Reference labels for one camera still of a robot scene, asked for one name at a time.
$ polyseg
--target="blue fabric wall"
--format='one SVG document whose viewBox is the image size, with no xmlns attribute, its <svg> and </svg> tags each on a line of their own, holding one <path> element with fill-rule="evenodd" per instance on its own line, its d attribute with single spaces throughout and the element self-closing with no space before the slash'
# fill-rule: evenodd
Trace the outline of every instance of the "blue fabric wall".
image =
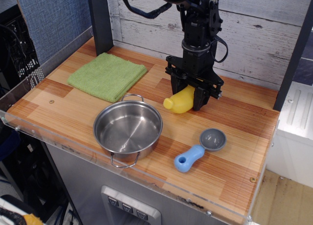
<svg viewBox="0 0 313 225">
<path fill-rule="evenodd" d="M 88 0 L 18 0 L 40 65 L 91 26 Z"/>
</svg>

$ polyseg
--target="blue handle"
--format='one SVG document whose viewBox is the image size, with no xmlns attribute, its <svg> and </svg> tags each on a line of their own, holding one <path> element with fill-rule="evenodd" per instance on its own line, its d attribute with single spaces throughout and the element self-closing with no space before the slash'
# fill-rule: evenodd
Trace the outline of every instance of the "blue handle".
<svg viewBox="0 0 313 225">
<path fill-rule="evenodd" d="M 186 173 L 190 170 L 193 163 L 199 158 L 203 157 L 205 152 L 204 147 L 201 145 L 194 145 L 187 152 L 182 153 L 175 157 L 174 165 L 180 172 Z"/>
</svg>

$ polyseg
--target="black crate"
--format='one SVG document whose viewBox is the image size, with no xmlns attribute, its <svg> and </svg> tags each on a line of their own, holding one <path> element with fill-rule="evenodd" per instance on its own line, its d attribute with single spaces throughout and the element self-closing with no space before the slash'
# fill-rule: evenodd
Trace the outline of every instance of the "black crate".
<svg viewBox="0 0 313 225">
<path fill-rule="evenodd" d="M 20 80 L 23 80 L 39 67 L 36 50 L 22 15 L 5 26 L 7 29 L 2 29 L 2 35 L 5 37 L 8 54 Z"/>
</svg>

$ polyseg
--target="folded cloth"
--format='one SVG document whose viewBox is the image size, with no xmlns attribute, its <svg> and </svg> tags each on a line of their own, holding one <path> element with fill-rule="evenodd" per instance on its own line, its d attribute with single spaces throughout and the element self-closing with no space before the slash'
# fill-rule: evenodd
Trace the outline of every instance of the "folded cloth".
<svg viewBox="0 0 313 225">
<path fill-rule="evenodd" d="M 102 53 L 74 72 L 67 83 L 114 103 L 146 72 L 144 65 L 136 65 L 117 56 Z"/>
</svg>

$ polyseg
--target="plastic spoon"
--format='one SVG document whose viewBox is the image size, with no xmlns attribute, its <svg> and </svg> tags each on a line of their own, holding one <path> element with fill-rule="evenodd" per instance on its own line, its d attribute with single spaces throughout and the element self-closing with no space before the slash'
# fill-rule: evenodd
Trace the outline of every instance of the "plastic spoon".
<svg viewBox="0 0 313 225">
<path fill-rule="evenodd" d="M 214 152 L 226 144 L 226 135 L 219 129 L 206 129 L 200 135 L 200 144 L 194 145 L 187 152 L 175 157 L 174 165 L 180 172 L 186 173 L 193 163 L 203 157 L 206 150 Z"/>
</svg>

